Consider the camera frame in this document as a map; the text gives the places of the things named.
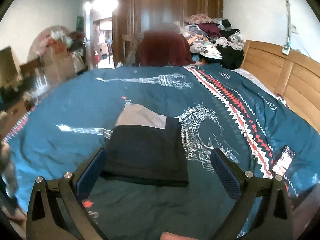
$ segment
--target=ceiling light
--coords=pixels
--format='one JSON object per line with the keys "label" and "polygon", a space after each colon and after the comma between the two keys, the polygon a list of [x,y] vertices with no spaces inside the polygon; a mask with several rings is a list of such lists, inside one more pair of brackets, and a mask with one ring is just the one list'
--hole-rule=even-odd
{"label": "ceiling light", "polygon": [[91,9],[92,9],[92,4],[91,4],[90,2],[86,2],[86,3],[84,4],[84,10],[85,10],[85,12],[86,12],[86,13],[89,13]]}
{"label": "ceiling light", "polygon": [[94,0],[92,3],[93,9],[97,11],[113,11],[118,6],[117,0]]}

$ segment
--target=human hand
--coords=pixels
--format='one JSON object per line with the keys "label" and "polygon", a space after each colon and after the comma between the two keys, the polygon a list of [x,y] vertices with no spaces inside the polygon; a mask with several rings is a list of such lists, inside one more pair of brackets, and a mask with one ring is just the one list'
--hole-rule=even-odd
{"label": "human hand", "polygon": [[190,237],[185,237],[185,236],[178,236],[175,234],[171,234],[168,232],[163,232],[160,240],[196,240],[194,238],[190,238]]}

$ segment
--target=wooden wardrobe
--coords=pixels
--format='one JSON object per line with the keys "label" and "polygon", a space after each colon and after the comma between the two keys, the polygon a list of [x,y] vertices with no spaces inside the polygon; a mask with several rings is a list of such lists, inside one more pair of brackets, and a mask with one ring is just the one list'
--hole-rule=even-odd
{"label": "wooden wardrobe", "polygon": [[173,23],[187,16],[206,13],[222,18],[223,0],[118,0],[112,15],[114,62],[124,62],[122,35],[138,34],[161,23]]}

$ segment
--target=doorway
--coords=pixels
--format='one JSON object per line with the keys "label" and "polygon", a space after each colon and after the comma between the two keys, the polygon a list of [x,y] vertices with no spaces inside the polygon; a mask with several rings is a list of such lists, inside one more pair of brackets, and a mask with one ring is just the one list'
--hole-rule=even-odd
{"label": "doorway", "polygon": [[90,69],[115,68],[113,61],[112,12],[117,0],[84,0],[85,41]]}

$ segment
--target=television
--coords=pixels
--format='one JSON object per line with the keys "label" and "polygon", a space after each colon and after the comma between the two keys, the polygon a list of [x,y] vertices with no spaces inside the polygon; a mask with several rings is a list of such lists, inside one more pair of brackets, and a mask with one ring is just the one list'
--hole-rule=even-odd
{"label": "television", "polygon": [[0,51],[0,87],[16,81],[17,77],[18,71],[9,46]]}

